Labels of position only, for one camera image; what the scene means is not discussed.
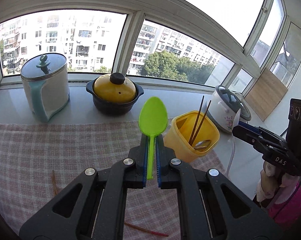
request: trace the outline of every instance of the lid knob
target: lid knob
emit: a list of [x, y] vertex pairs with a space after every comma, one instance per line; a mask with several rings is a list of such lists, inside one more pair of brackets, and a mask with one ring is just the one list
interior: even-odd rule
[[46, 67], [50, 64], [50, 60], [47, 59], [47, 55], [41, 55], [39, 60], [40, 62], [36, 65], [36, 67]]
[[113, 73], [110, 75], [109, 80], [115, 85], [121, 85], [125, 81], [125, 76], [122, 73]]

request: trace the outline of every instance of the white countertop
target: white countertop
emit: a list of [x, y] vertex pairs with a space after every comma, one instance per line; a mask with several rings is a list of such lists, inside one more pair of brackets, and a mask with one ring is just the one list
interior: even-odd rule
[[[51, 118], [49, 124], [136, 121], [143, 104], [151, 96], [157, 96], [164, 102], [168, 116], [171, 118], [189, 111], [198, 110], [203, 95], [193, 92], [145, 89], [145, 94], [138, 99], [129, 113], [120, 117], [110, 117], [101, 114], [95, 108], [92, 102], [92, 95], [86, 92], [84, 86], [73, 85], [70, 86], [70, 102]], [[205, 100], [209, 100], [210, 97], [211, 95], [205, 95]], [[255, 112], [250, 107], [249, 109], [252, 115], [252, 120], [249, 124], [267, 128]], [[23, 88], [0, 89], [0, 123], [40, 123], [35, 119], [28, 106]], [[260, 179], [260, 171], [263, 168], [262, 154], [255, 151], [251, 145], [237, 138], [235, 140], [236, 152], [229, 177], [241, 191], [252, 199], [257, 182]], [[220, 132], [220, 140], [214, 151], [226, 169], [232, 153], [231, 135]]]

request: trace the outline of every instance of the yellow container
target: yellow container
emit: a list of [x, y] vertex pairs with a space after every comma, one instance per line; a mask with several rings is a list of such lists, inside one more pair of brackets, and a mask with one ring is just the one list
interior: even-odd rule
[[[175, 151], [176, 158], [188, 163], [192, 162], [198, 157], [205, 156], [207, 153], [209, 153], [210, 150], [215, 147], [219, 140], [219, 131], [217, 127], [206, 116], [193, 145], [196, 145], [198, 142], [207, 139], [211, 140], [210, 145], [206, 148], [205, 151], [194, 150], [194, 148], [189, 145], [188, 141], [192, 134], [197, 114], [198, 111], [192, 111], [175, 117], [172, 120], [171, 128], [169, 129], [167, 135], [164, 137], [164, 145], [166, 147], [172, 148]], [[196, 130], [200, 125], [203, 116], [204, 114], [201, 112]]]

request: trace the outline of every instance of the green spoon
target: green spoon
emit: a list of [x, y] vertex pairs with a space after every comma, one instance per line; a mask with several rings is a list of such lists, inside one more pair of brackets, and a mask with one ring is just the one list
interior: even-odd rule
[[167, 127], [167, 111], [158, 97], [149, 98], [139, 114], [139, 129], [149, 137], [147, 179], [153, 178], [153, 160], [155, 137], [165, 131]]

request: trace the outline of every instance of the wooden board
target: wooden board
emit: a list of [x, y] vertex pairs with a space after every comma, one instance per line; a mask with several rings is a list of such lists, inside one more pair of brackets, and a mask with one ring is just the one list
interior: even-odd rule
[[264, 121], [287, 91], [287, 87], [272, 72], [265, 69], [245, 100]]

